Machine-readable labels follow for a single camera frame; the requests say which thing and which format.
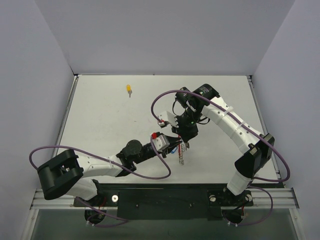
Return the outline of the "red handled keyring holder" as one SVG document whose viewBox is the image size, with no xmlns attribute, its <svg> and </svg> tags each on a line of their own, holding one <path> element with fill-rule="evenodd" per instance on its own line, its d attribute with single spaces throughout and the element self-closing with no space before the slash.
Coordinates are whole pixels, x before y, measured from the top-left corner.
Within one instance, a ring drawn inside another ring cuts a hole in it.
<svg viewBox="0 0 320 240">
<path fill-rule="evenodd" d="M 184 142 L 180 135 L 178 137 L 181 139 L 181 143 L 178 145 L 178 162 L 181 166 L 185 164 L 184 161 L 184 152 L 190 148 L 190 144 L 188 142 Z"/>
</svg>

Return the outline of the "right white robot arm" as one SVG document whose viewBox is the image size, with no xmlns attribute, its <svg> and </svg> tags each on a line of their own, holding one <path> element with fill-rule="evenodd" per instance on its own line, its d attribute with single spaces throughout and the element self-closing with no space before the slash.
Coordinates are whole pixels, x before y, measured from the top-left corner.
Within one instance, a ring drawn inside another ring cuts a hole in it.
<svg viewBox="0 0 320 240">
<path fill-rule="evenodd" d="M 171 116 L 171 129 L 184 143 L 187 144 L 189 140 L 195 138 L 199 132 L 200 121 L 208 119 L 216 124 L 242 153 L 234 163 L 235 173 L 223 192 L 226 203 L 236 204 L 256 173 L 271 158 L 274 137 L 270 134 L 263 135 L 251 128 L 207 83 L 194 91 L 189 91 L 186 87 L 181 88 L 175 94 L 175 101 L 184 108 L 184 112 L 181 115 Z"/>
</svg>

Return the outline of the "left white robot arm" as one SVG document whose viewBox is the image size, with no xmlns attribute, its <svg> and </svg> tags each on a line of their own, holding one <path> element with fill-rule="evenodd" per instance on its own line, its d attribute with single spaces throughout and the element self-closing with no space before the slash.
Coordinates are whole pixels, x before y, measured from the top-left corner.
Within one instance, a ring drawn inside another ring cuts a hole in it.
<svg viewBox="0 0 320 240">
<path fill-rule="evenodd" d="M 90 205 L 97 206 L 103 193 L 93 181 L 94 177 L 125 177 L 134 174 L 136 165 L 158 156 L 162 161 L 182 142 L 179 137 L 155 132 L 150 142 L 130 140 L 116 155 L 100 157 L 74 147 L 64 151 L 37 168 L 37 174 L 45 200 L 54 200 L 63 195 L 80 197 Z"/>
</svg>

